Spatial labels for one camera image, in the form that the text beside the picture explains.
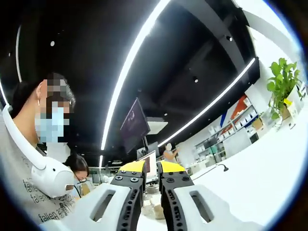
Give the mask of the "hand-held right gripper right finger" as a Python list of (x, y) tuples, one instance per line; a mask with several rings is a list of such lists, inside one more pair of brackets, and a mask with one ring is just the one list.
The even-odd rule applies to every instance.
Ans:
[(161, 206), (169, 231), (260, 231), (262, 226), (241, 221), (230, 206), (204, 185), (195, 185), (184, 167), (157, 163)]

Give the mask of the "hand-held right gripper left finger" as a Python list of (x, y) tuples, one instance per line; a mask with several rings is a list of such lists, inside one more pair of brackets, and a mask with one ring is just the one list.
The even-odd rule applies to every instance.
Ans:
[(125, 164), (112, 182), (77, 201), (72, 214), (51, 223), (53, 231), (135, 231), (146, 180), (144, 160)]

